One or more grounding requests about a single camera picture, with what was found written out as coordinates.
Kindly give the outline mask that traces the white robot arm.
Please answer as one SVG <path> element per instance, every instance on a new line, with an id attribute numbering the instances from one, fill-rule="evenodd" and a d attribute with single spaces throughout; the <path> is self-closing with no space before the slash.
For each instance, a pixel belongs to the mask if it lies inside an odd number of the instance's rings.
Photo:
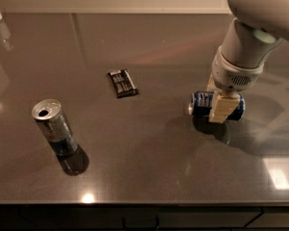
<path id="1" fill-rule="evenodd" d="M 251 88 L 271 52 L 289 41 L 289 0 L 227 0 L 234 19 L 212 63 L 209 120 L 223 123 Z"/>

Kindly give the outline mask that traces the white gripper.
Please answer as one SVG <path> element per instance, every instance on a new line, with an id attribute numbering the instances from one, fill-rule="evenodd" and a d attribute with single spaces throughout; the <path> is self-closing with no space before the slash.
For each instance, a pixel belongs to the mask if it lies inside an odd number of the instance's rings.
<path id="1" fill-rule="evenodd" d="M 256 68 L 242 68 L 231 64 L 222 54 L 219 47 L 212 63 L 211 75 L 207 83 L 207 91 L 214 92 L 216 87 L 225 92 L 241 92 L 250 89 L 263 72 L 263 64 Z M 209 121 L 224 123 L 238 107 L 240 97 L 214 93 Z"/>

